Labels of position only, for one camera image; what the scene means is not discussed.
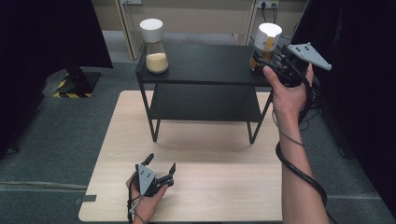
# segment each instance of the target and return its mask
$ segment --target yellow and black hazard tape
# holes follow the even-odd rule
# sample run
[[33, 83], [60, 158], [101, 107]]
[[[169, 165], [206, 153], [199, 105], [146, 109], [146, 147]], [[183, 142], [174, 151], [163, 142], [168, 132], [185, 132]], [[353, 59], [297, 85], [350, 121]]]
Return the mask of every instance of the yellow and black hazard tape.
[[90, 92], [80, 92], [75, 87], [73, 81], [71, 80], [69, 74], [64, 76], [64, 79], [58, 86], [57, 91], [53, 94], [54, 97], [65, 97], [65, 98], [89, 98], [92, 96], [93, 88], [99, 79], [100, 73], [88, 73], [86, 74], [90, 78], [90, 85], [92, 86], [92, 91]]

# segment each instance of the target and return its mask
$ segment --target hand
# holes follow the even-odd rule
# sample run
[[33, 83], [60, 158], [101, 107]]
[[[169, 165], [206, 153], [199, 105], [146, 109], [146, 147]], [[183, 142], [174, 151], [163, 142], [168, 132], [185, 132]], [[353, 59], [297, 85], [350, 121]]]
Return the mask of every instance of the hand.
[[[299, 112], [304, 107], [306, 99], [304, 83], [294, 88], [286, 88], [270, 67], [265, 66], [262, 71], [274, 90], [273, 105], [278, 124], [282, 126], [285, 122], [298, 122]], [[314, 79], [312, 64], [308, 65], [305, 76], [311, 86]]]
[[[131, 178], [132, 177], [130, 177], [126, 181], [127, 188], [129, 187], [129, 184], [131, 183]], [[140, 195], [135, 184], [136, 184], [136, 182], [134, 182], [132, 184], [132, 191], [131, 191], [132, 199], [134, 199], [135, 197], [138, 197]], [[152, 218], [152, 216], [154, 216], [154, 212], [155, 212], [158, 202], [163, 197], [163, 195], [165, 194], [167, 189], [168, 189], [168, 185], [164, 185], [162, 188], [160, 188], [160, 190], [158, 190], [158, 193], [155, 194], [154, 196], [152, 196], [152, 197], [142, 196], [142, 197], [133, 201], [133, 204], [136, 204], [140, 200], [139, 205], [134, 209], [134, 213], [135, 213], [134, 224], [143, 223], [143, 221], [144, 221], [144, 223], [149, 222], [149, 220]]]

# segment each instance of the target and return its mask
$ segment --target black curtain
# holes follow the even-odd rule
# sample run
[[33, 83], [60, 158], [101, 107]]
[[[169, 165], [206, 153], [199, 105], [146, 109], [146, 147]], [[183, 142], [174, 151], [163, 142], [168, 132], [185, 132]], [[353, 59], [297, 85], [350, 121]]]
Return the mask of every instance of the black curtain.
[[315, 69], [338, 134], [396, 217], [396, 3], [308, 1], [292, 43], [332, 64]]
[[0, 2], [0, 158], [46, 78], [80, 66], [112, 67], [91, 0]]

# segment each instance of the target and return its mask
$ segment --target wooden table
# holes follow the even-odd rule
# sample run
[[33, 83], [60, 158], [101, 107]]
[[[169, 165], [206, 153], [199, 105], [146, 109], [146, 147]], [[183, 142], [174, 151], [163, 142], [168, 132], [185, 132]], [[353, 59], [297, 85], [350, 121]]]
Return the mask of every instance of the wooden table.
[[[261, 106], [268, 95], [258, 92]], [[157, 177], [166, 175], [173, 162], [177, 170], [175, 185], [151, 221], [281, 220], [281, 165], [271, 111], [253, 145], [245, 123], [172, 120], [162, 122], [155, 143], [140, 91], [122, 92], [86, 192], [96, 199], [83, 202], [79, 218], [127, 221], [125, 181], [153, 152], [149, 168]]]

